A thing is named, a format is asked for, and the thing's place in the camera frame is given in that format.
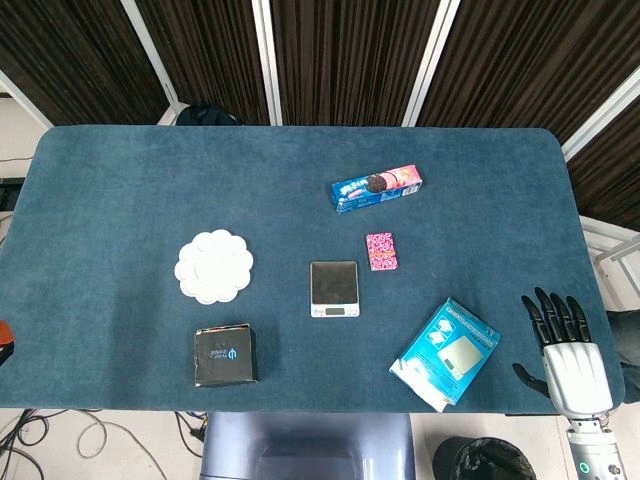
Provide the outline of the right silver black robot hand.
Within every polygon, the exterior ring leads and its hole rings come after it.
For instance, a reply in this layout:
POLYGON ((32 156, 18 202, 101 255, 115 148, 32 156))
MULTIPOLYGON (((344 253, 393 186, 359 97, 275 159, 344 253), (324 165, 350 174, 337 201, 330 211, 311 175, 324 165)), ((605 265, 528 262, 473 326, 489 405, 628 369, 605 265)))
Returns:
POLYGON ((613 399, 605 365, 581 305, 572 296, 561 298, 540 287, 534 292, 536 300, 526 295, 521 300, 539 345, 545 378, 532 376, 519 363, 512 365, 516 376, 570 420, 608 414, 613 399))

